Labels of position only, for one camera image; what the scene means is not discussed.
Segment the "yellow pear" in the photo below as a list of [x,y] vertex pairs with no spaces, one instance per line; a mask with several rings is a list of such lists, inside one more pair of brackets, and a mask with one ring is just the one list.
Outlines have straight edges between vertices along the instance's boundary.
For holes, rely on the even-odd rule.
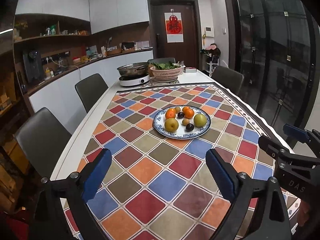
[[164,122],[164,128],[170,133],[175,133],[179,127],[179,123],[175,118],[168,118]]

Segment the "grey chair far end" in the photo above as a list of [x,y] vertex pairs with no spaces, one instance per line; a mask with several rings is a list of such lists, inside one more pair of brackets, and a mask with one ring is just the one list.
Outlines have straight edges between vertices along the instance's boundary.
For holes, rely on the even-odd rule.
[[165,58],[157,58],[157,59],[149,59],[148,63],[176,63],[174,57],[165,57]]

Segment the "colourful checkered tablecloth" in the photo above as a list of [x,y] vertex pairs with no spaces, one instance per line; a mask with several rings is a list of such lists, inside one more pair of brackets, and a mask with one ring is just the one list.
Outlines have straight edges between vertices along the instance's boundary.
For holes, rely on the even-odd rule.
[[[157,132],[156,115],[177,106],[208,114],[208,131],[182,140]],[[230,204],[208,170],[206,152],[215,148],[238,172],[265,180],[274,161],[258,146],[263,134],[276,132],[215,83],[112,87],[74,132],[52,178],[81,171],[106,148],[111,167],[87,205],[108,238],[208,239]]]

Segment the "grey chair near left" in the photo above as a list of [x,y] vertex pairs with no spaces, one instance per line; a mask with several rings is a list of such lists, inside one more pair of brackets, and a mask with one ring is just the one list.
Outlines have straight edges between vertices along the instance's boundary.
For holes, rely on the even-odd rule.
[[46,107],[31,116],[15,133],[26,158],[42,177],[50,178],[71,133]]

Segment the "grey chair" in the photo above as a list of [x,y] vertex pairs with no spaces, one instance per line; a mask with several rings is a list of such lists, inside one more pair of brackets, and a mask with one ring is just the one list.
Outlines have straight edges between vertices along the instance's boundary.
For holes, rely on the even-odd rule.
[[244,76],[228,67],[217,66],[211,78],[229,89],[233,94],[238,95],[244,81]]
[[108,85],[99,73],[93,74],[75,85],[75,90],[87,113],[107,89]]
[[42,177],[50,178],[71,133],[46,107],[31,116],[15,133],[26,158]]

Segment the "red calendar poster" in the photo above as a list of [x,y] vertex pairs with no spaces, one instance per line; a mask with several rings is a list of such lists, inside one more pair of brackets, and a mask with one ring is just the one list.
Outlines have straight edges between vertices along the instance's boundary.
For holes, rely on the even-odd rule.
[[183,43],[183,24],[180,12],[165,12],[165,32],[168,43]]

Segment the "grey chair far left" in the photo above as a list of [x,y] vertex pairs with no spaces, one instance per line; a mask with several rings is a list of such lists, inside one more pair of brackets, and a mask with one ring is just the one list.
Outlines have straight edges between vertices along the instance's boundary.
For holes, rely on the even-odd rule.
[[108,85],[99,73],[93,74],[75,85],[75,90],[87,113],[107,89]]

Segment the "white wall panel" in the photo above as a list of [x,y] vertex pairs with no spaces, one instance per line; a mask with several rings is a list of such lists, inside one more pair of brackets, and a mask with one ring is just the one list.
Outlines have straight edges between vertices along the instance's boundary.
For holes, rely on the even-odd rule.
[[206,37],[215,37],[213,27],[205,27],[204,32]]

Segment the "white side counter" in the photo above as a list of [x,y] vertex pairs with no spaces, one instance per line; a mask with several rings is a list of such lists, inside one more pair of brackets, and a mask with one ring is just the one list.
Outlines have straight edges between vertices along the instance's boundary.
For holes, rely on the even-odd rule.
[[151,49],[91,63],[80,68],[80,70],[66,74],[35,92],[29,97],[31,106],[35,112],[43,107],[48,108],[59,122],[70,133],[73,133],[86,116],[85,108],[75,90],[76,83],[98,73],[108,87],[112,87],[119,81],[118,67],[131,63],[146,62],[149,59],[153,59]]

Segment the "large green apple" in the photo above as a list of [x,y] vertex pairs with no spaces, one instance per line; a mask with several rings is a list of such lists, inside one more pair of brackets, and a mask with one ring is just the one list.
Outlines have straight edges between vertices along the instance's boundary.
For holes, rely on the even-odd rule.
[[201,128],[203,126],[205,126],[207,123],[207,118],[204,114],[196,114],[194,116],[194,126]]

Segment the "dark wooden door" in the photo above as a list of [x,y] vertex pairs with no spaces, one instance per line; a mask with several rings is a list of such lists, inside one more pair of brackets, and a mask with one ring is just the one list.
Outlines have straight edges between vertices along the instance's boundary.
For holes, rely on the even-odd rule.
[[201,23],[198,0],[148,0],[153,57],[174,58],[201,69]]

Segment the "small orange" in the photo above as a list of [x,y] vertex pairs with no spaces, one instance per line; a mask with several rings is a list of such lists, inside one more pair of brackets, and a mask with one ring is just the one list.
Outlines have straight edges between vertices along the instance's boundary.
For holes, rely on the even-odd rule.
[[175,109],[174,109],[174,108],[170,108],[170,109],[168,109],[168,110],[167,110],[167,112],[174,112],[174,113],[176,113],[176,111],[175,111]]

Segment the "white induction cooker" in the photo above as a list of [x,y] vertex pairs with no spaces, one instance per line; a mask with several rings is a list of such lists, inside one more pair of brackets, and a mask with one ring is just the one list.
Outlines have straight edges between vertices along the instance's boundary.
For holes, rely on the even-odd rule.
[[122,87],[141,86],[150,81],[149,74],[137,75],[137,76],[121,76],[119,83]]

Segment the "black coffee machine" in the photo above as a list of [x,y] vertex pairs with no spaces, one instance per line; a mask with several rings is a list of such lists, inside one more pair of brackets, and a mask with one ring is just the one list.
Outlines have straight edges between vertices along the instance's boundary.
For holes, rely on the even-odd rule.
[[27,81],[31,83],[40,83],[44,80],[44,70],[41,61],[41,54],[37,50],[23,53],[24,70]]

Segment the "dark purple plum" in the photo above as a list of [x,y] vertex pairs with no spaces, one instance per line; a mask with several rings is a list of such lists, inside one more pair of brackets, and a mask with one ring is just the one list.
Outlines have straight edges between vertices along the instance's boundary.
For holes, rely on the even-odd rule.
[[179,113],[177,114],[177,117],[178,117],[179,119],[184,118],[184,113],[183,113],[183,112],[179,112]]

